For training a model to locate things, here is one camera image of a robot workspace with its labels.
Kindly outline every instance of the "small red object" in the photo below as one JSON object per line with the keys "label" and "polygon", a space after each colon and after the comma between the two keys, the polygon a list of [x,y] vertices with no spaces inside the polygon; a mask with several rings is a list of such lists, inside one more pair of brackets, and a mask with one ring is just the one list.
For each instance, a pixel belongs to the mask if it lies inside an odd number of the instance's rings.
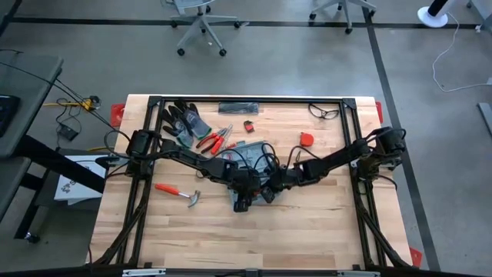
{"label": "small red object", "polygon": [[379,115],[379,122],[383,124],[383,106],[381,106],[381,102],[376,101],[376,109],[377,115]]}
{"label": "small red object", "polygon": [[313,135],[304,132],[301,133],[301,146],[308,147],[313,145],[313,143]]}
{"label": "small red object", "polygon": [[125,104],[113,104],[111,105],[111,126],[121,126],[121,120],[123,119],[123,113],[125,112]]}
{"label": "small red object", "polygon": [[179,190],[177,188],[173,188],[169,185],[164,185],[164,184],[155,184],[155,188],[165,191],[167,193],[171,193],[172,195],[179,195]]}
{"label": "small red object", "polygon": [[246,120],[244,122],[244,128],[246,128],[246,132],[254,132],[253,122]]}
{"label": "small red object", "polygon": [[410,255],[412,256],[412,263],[418,268],[422,265],[422,252],[410,247]]}

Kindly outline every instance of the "computer keyboard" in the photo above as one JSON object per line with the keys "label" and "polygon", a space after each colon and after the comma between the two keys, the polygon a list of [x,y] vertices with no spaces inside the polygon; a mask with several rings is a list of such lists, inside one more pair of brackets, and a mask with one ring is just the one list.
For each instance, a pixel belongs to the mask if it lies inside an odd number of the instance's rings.
{"label": "computer keyboard", "polygon": [[16,96],[0,95],[0,138],[7,132],[20,101]]}

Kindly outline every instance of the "hammer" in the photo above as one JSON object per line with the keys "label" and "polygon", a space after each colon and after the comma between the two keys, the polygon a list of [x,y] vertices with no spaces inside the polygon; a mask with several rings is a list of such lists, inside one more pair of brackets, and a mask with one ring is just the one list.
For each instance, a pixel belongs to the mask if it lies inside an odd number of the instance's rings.
{"label": "hammer", "polygon": [[194,191],[194,195],[189,196],[186,193],[180,192],[177,188],[173,188],[169,185],[155,184],[155,188],[171,193],[172,195],[179,195],[179,196],[186,197],[187,199],[190,199],[191,203],[190,205],[188,205],[189,208],[192,207],[194,204],[196,204],[198,202],[198,198],[200,197],[200,191]]}

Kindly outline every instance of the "hammer head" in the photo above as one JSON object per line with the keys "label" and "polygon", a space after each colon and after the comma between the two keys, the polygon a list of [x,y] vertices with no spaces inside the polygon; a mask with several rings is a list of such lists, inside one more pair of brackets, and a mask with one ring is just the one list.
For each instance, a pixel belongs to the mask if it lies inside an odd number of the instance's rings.
{"label": "hammer head", "polygon": [[200,191],[194,191],[194,195],[190,197],[191,203],[188,207],[192,207],[194,204],[198,203],[198,198],[200,198]]}

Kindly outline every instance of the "pliers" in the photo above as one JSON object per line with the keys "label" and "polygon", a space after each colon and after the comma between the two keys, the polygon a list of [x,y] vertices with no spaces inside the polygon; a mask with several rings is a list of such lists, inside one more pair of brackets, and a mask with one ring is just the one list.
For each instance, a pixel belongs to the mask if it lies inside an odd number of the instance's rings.
{"label": "pliers", "polygon": [[207,146],[205,149],[201,150],[201,154],[206,153],[206,151],[212,150],[211,154],[215,155],[217,151],[221,148],[222,143],[224,143],[224,137],[231,131],[232,124],[227,128],[221,129],[219,132],[212,133],[208,137],[202,139],[198,144],[197,148],[200,148],[204,143],[209,140],[213,140],[213,142]]}

